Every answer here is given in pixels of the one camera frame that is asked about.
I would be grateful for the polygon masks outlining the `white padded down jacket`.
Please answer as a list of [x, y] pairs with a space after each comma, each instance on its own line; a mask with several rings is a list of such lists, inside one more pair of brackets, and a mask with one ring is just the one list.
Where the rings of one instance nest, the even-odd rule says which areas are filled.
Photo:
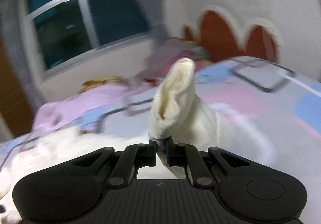
[[190, 144], [200, 151], [215, 146], [273, 165], [273, 144], [251, 121], [260, 103], [247, 102], [247, 96], [236, 88], [219, 94], [211, 85], [197, 85], [190, 59], [173, 64], [156, 91], [150, 113], [148, 137], [157, 143], [156, 176], [185, 177], [181, 167], [166, 165], [164, 140], [169, 137], [175, 144]]

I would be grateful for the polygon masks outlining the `stack of folded clothes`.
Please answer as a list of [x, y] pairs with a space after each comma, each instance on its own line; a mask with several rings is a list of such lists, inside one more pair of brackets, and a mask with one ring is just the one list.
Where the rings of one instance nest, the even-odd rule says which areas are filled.
[[213, 64], [207, 51], [196, 42], [170, 38], [147, 58], [145, 70], [137, 77], [149, 82], [160, 80], [166, 77], [173, 64], [183, 58], [191, 59], [196, 71]]

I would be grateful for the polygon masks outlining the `pink blanket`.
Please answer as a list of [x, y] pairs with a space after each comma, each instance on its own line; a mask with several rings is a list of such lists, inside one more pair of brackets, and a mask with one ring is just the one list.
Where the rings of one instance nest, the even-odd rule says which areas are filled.
[[93, 88], [63, 101], [48, 102], [35, 115], [31, 130], [50, 132], [78, 119], [89, 110], [115, 103], [148, 90], [147, 85], [130, 87], [120, 83], [109, 83]]

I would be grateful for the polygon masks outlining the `yellow orange plush toy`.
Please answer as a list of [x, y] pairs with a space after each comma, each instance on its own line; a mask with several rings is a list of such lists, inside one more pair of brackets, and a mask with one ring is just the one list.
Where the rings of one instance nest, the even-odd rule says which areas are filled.
[[122, 83], [123, 78], [121, 76], [108, 76], [99, 79], [92, 79], [82, 83], [82, 87], [79, 91], [79, 94], [89, 91], [91, 89], [100, 87], [101, 85], [109, 84], [109, 83]]

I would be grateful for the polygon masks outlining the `patterned grey blue bedsheet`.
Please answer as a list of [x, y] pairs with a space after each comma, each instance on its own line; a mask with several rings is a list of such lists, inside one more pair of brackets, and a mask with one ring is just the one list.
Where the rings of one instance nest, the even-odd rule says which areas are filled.
[[[320, 84], [237, 57], [198, 71], [195, 90], [214, 111], [218, 146], [302, 181], [308, 201], [301, 221], [320, 223]], [[29, 173], [103, 146], [146, 143], [155, 93], [106, 84], [42, 106], [31, 133], [1, 144], [1, 223], [20, 222], [12, 190]]]

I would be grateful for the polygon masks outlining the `red heart-shaped headboard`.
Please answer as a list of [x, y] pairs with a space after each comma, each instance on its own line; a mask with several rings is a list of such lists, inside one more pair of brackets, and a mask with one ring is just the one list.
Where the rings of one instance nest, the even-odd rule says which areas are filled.
[[214, 63], [241, 55], [278, 62], [281, 35], [266, 18], [247, 17], [240, 23], [226, 8], [207, 5], [196, 22], [182, 26], [182, 35], [205, 49]]

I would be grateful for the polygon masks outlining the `aluminium frame window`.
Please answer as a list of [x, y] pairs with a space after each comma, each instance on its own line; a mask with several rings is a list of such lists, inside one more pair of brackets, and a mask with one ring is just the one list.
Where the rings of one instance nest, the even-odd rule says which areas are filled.
[[150, 31], [138, 0], [26, 0], [27, 22], [47, 78], [95, 52]]

